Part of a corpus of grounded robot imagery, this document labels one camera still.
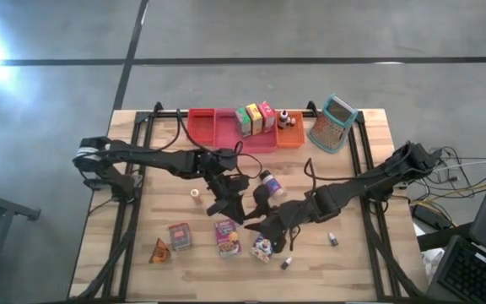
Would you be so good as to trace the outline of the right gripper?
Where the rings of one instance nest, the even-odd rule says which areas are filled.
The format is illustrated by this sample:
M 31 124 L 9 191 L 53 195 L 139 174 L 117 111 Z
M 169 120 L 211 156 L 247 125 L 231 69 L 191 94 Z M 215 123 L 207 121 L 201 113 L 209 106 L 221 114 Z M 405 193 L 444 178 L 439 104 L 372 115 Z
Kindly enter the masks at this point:
M 312 222 L 316 215 L 311 200 L 289 200 L 280 204 L 274 211 L 269 204 L 270 192 L 266 185 L 259 185 L 252 193 L 256 207 L 246 215 L 246 219 L 268 216 L 270 221 L 245 225 L 250 231 L 259 232 L 273 245 L 274 253 L 281 253 L 286 246 L 287 230 Z

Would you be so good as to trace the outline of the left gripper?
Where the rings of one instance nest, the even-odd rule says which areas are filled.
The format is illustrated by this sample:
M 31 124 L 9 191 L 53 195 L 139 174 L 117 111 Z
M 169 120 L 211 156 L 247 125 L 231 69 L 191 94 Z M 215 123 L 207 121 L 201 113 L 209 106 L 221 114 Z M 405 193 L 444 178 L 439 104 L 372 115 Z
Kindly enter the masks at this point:
M 208 215 L 224 214 L 230 211 L 231 198 L 231 219 L 238 224 L 245 221 L 245 210 L 243 208 L 243 196 L 239 193 L 249 187 L 250 177 L 245 174 L 236 173 L 225 175 L 226 171 L 232 171 L 233 167 L 223 166 L 222 164 L 208 164 L 203 168 L 203 178 L 207 183 L 216 200 L 208 207 Z

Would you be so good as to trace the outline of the small green carton box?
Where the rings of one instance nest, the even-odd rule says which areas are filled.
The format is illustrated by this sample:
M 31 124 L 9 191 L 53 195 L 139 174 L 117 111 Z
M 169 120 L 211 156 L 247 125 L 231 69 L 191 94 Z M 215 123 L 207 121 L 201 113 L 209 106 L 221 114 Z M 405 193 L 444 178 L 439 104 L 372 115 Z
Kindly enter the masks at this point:
M 251 136 L 251 119 L 245 107 L 235 109 L 235 120 L 240 129 L 241 136 L 243 138 Z

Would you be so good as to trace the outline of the small yellow carton box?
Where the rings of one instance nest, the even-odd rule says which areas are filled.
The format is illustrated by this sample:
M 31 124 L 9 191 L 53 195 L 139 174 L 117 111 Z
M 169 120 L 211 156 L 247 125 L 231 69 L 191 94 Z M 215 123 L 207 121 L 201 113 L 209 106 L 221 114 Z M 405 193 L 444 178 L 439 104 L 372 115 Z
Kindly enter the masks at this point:
M 256 104 L 250 104 L 246 107 L 246 112 L 251 120 L 251 134 L 257 135 L 262 131 L 263 116 Z

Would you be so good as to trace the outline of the small red cereal box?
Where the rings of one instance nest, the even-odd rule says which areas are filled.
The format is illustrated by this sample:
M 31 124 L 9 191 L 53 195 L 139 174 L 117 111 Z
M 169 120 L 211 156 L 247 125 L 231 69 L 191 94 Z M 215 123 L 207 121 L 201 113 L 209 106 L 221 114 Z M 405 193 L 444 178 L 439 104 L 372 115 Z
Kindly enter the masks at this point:
M 258 105 L 258 110 L 262 115 L 262 131 L 269 133 L 274 129 L 276 123 L 276 112 L 267 101 Z

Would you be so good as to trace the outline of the Raisin Bran cereal box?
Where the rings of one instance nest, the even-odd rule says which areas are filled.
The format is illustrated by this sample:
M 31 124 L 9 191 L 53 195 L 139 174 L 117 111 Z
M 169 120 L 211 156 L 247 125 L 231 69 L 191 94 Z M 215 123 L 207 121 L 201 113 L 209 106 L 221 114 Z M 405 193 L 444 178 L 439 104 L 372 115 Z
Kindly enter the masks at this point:
M 228 258 L 241 252 L 239 235 L 233 220 L 215 222 L 213 227 L 221 258 Z

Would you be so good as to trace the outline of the spice jar purple label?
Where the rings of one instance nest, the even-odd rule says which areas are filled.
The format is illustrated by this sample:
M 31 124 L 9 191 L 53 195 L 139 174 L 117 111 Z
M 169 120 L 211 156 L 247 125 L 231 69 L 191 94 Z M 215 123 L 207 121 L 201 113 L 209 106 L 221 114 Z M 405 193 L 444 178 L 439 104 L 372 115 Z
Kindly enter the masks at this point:
M 269 170 L 263 171 L 259 178 L 261 183 L 267 187 L 272 198 L 282 198 L 286 196 L 285 189 L 281 186 L 277 178 Z

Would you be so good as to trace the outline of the Frosted Flakes cereal box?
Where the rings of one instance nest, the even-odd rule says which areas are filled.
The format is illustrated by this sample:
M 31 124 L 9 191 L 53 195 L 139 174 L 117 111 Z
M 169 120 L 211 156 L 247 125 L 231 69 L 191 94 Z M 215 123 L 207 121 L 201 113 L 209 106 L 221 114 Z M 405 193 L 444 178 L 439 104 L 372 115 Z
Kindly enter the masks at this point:
M 264 235 L 259 234 L 251 246 L 250 253 L 264 263 L 268 263 L 273 255 L 273 244 Z

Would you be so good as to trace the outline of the red patterned tin box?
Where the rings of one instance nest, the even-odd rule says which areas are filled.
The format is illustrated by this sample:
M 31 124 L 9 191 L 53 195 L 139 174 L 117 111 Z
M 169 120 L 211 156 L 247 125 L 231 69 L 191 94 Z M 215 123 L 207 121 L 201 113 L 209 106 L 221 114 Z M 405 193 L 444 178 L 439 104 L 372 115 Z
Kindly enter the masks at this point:
M 180 223 L 168 227 L 171 246 L 175 251 L 192 246 L 192 235 L 187 223 Z

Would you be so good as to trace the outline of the pink plastic tray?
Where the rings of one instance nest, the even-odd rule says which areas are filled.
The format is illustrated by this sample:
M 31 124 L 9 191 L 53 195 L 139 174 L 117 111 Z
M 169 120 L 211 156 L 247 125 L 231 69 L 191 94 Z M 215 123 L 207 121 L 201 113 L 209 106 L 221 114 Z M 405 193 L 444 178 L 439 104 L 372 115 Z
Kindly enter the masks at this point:
M 267 154 L 278 147 L 278 136 L 275 131 L 259 133 L 243 138 L 235 121 L 234 109 L 216 109 L 213 119 L 213 146 L 216 149 L 233 149 L 241 141 L 243 153 Z

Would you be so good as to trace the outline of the orange triangular snack bag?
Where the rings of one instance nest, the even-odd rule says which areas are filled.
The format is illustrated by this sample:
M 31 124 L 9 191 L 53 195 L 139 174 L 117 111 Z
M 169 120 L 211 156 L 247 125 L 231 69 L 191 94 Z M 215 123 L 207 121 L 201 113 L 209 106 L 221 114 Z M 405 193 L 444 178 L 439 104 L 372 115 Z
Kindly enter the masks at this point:
M 168 246 L 160 238 L 157 239 L 149 263 L 165 263 L 171 258 Z

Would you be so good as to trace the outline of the small red plastic basket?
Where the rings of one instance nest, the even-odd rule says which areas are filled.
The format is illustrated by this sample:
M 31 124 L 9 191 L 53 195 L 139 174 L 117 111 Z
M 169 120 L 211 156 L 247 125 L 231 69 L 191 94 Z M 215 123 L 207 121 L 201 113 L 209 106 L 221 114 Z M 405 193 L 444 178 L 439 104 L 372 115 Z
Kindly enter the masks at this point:
M 213 144 L 214 112 L 213 108 L 192 108 L 188 111 L 187 129 L 201 145 Z

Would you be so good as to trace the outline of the steel box grater teal trim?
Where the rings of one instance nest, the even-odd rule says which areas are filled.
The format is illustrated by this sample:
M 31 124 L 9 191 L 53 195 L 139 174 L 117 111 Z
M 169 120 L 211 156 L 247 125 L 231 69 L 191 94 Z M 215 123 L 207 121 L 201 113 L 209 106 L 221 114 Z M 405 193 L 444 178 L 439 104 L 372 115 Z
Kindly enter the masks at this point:
M 307 136 L 320 149 L 331 154 L 337 153 L 345 145 L 358 112 L 336 94 L 332 94 L 316 114 L 314 125 Z

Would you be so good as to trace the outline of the black power brick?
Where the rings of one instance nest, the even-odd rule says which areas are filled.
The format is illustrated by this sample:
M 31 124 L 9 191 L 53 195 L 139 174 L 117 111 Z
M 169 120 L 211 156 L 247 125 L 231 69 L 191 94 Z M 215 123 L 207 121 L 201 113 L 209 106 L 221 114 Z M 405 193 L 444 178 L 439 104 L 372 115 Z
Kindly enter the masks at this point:
M 411 207 L 412 217 L 431 226 L 436 230 L 446 230 L 452 227 L 451 222 L 440 212 L 434 211 L 422 205 Z

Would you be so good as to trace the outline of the black keyboard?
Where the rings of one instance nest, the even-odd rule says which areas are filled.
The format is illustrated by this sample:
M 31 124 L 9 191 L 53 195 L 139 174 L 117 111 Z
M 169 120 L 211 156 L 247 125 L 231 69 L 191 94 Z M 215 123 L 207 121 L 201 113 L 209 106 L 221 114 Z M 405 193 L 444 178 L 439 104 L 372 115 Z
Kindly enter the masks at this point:
M 486 304 L 486 254 L 470 243 L 457 242 L 438 282 L 461 300 Z

